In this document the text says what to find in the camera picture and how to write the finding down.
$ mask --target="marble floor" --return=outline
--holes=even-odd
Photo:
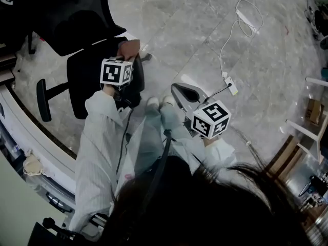
[[[208,94],[225,86],[219,54],[237,19],[237,1],[109,0],[115,22],[127,29],[129,37],[141,40],[143,52],[153,54],[144,64],[146,89],[131,127],[140,122],[147,98],[169,94],[174,82],[193,84]],[[268,161],[293,132],[285,120],[302,122],[308,98],[320,99],[322,88],[305,84],[305,77],[320,77],[325,55],[304,16],[306,0],[248,1],[261,11],[264,26],[246,37],[235,25],[222,62],[239,93],[232,96],[224,91],[215,98],[232,112],[231,125]],[[250,4],[241,2],[239,10],[246,21],[260,25]],[[41,121],[36,102],[39,79],[46,79],[47,88],[66,82],[67,57],[59,57],[37,36],[33,43],[34,56],[27,54],[26,45],[18,54],[15,92],[44,127],[77,152],[84,121],[74,117],[68,92],[49,101],[53,119],[48,123]],[[237,160],[252,162],[247,147],[231,129],[222,137],[235,148]]]

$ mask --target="black hair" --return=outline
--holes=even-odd
[[[181,165],[172,169],[178,160]],[[162,176],[166,184],[159,185],[141,217],[151,174],[122,187],[99,244],[312,245],[294,197],[262,168],[242,164],[227,169],[254,190],[222,180],[204,166],[192,175],[181,159],[169,159],[166,168],[171,169]]]

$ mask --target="chair seat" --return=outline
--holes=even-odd
[[[88,115],[85,101],[90,98],[100,87],[101,63],[104,58],[117,55],[118,44],[127,40],[125,37],[117,37],[105,40],[88,47],[67,60],[68,88],[74,115],[79,119],[85,119]],[[126,96],[134,106],[140,102],[140,92],[144,89],[144,71],[140,57],[134,63],[133,81],[126,87]],[[123,101],[116,101],[116,107],[127,107]]]

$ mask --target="black office chair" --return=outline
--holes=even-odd
[[[22,6],[23,1],[28,2],[15,0],[15,6]],[[42,20],[36,19],[33,30],[59,55],[83,49],[67,60],[67,83],[49,90],[46,89],[44,79],[37,83],[37,102],[42,120],[51,121],[48,100],[66,89],[69,90],[75,116],[85,119],[88,115],[85,101],[100,90],[101,62],[104,58],[116,56],[118,44],[127,39],[115,36],[126,29],[114,23],[107,0],[60,0],[54,1],[54,5],[42,0],[40,3],[45,3],[45,9],[37,10]],[[133,68],[132,82],[121,92],[120,100],[116,101],[118,109],[136,107],[140,103],[140,92],[145,88],[145,82],[139,56],[135,59]]]

